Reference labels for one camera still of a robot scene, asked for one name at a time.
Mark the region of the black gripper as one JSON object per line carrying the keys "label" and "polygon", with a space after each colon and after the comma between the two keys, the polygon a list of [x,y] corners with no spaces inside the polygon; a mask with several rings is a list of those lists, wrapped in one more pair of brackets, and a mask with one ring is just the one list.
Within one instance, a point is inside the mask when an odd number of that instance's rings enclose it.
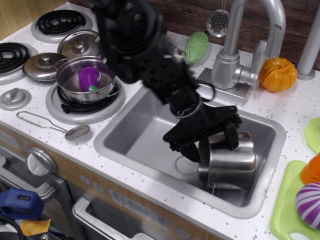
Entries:
{"label": "black gripper", "polygon": [[223,132],[230,149],[235,150],[239,146],[237,128],[242,120],[236,106],[213,107],[200,98],[190,101],[171,99],[169,106],[179,122],[163,136],[163,140],[173,151],[180,151],[190,161],[201,162],[195,142],[220,132]]}

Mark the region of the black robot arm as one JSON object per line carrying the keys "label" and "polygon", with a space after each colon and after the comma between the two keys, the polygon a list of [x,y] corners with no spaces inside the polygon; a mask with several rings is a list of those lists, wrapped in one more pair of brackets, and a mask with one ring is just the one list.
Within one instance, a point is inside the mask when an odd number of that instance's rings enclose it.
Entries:
{"label": "black robot arm", "polygon": [[196,142],[223,133],[230,148],[239,145],[242,122],[235,106],[210,107],[197,92],[199,82],[185,60],[174,56],[161,13],[146,0],[91,0],[100,35],[100,53],[126,84],[142,81],[178,123],[163,136],[174,151],[200,162]]}

